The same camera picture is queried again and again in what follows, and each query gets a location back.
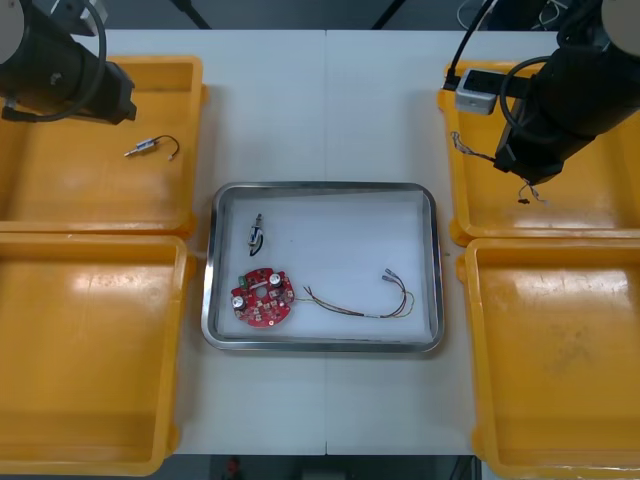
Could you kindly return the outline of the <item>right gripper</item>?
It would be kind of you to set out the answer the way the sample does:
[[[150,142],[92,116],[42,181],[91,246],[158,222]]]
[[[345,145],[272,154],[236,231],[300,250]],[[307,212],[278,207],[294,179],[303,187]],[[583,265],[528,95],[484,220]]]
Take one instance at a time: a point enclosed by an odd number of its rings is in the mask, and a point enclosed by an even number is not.
[[[504,101],[504,142],[495,153],[494,167],[527,183],[544,183],[562,169],[571,135],[536,99]]]

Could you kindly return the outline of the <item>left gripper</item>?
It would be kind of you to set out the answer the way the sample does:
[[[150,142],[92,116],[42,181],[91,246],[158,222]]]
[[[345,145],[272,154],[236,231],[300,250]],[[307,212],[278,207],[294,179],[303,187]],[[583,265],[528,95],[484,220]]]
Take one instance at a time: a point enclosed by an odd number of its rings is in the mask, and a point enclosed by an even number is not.
[[[81,118],[118,125],[136,119],[137,107],[132,94],[135,84],[117,64],[107,62],[100,87],[92,100],[81,110]]]

